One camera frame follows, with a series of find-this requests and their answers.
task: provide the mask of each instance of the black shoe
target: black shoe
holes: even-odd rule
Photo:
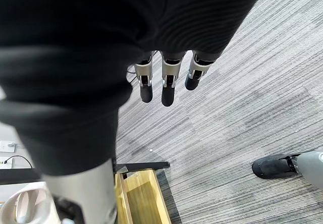
[[[291,157],[284,154],[271,155],[253,162],[252,171],[262,179],[290,178],[298,175]]]

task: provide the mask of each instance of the floor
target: floor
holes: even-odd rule
[[[262,180],[254,160],[323,147],[323,0],[259,0],[195,91],[164,107],[133,81],[120,109],[118,162],[169,161],[161,188],[172,223],[321,223],[323,191],[302,177]]]

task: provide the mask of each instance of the black bar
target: black bar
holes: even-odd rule
[[[140,163],[120,163],[116,165],[116,171],[120,174],[128,172],[142,171],[146,169],[161,170],[171,166],[169,162],[140,162]]]
[[[35,169],[0,170],[0,185],[13,185],[42,181]]]
[[[170,167],[169,162],[141,162],[116,164],[118,173],[142,171],[146,169],[160,170]],[[13,185],[43,181],[35,169],[0,170],[0,185]]]

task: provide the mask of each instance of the power strip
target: power strip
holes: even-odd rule
[[[8,162],[5,164],[5,161],[9,157],[0,157],[0,170],[7,170],[12,169],[12,158],[8,160]]]

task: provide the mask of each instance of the black sleeve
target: black sleeve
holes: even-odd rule
[[[135,43],[154,31],[143,0],[0,0],[0,121],[37,169],[67,175],[115,155]]]

